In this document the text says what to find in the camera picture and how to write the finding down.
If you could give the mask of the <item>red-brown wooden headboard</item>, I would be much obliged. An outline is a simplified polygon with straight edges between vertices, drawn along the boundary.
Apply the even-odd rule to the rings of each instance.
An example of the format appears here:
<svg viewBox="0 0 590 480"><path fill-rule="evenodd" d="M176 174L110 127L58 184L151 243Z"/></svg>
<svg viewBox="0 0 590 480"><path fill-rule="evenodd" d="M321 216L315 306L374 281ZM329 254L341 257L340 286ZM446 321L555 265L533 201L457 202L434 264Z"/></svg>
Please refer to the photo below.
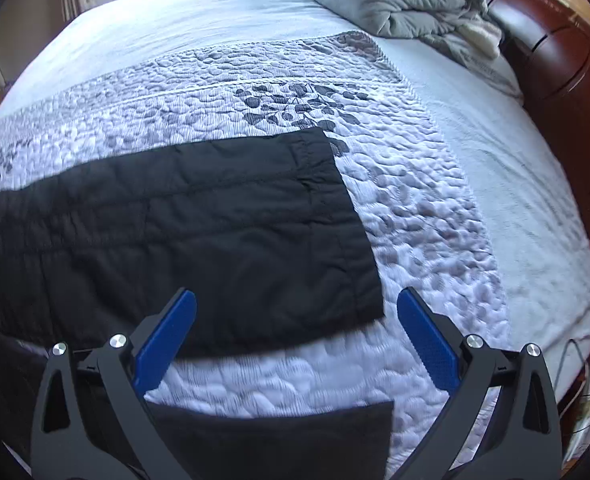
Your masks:
<svg viewBox="0 0 590 480"><path fill-rule="evenodd" d="M590 27L555 0L488 0L525 107L564 167L590 238Z"/></svg>

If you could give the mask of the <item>quilted grey bed cover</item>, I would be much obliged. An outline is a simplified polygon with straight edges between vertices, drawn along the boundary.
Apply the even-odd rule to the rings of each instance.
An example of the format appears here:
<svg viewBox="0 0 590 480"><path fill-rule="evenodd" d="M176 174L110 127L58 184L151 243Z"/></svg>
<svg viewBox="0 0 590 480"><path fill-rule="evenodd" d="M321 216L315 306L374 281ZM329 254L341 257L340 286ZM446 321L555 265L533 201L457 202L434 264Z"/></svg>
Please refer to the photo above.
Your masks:
<svg viewBox="0 0 590 480"><path fill-rule="evenodd" d="M508 342L496 259L453 156L409 81L361 32L160 56L0 119L0 192L98 159L321 130L365 228L383 315L298 346L184 359L146 397L204 478L391 476L447 402L396 316L415 288L464 333Z"/></svg>

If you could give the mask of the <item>light blue bed sheet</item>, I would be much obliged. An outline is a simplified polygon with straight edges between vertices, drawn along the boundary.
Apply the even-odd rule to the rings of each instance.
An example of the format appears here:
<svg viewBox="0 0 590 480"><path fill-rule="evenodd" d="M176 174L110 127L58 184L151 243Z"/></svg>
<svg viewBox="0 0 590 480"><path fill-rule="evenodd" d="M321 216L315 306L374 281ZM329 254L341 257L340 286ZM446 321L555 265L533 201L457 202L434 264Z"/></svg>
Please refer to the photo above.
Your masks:
<svg viewBox="0 0 590 480"><path fill-rule="evenodd" d="M313 0L112 1L80 15L37 55L0 118L167 52L348 27ZM380 46L413 84L477 198L514 344L539 344L557 392L566 392L590 353L590 243L562 166L519 102L420 41Z"/></svg>

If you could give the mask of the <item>black pants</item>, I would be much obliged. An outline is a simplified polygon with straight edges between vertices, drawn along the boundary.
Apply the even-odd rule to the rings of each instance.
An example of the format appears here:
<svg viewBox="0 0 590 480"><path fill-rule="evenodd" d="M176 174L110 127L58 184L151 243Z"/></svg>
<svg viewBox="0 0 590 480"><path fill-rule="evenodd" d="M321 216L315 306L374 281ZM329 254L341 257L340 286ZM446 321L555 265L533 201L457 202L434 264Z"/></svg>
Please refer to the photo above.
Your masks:
<svg viewBox="0 0 590 480"><path fill-rule="evenodd" d="M42 350L101 346L196 296L184 359L298 346L384 313L318 129L103 158L0 192L0 448L30 452Z"/></svg>

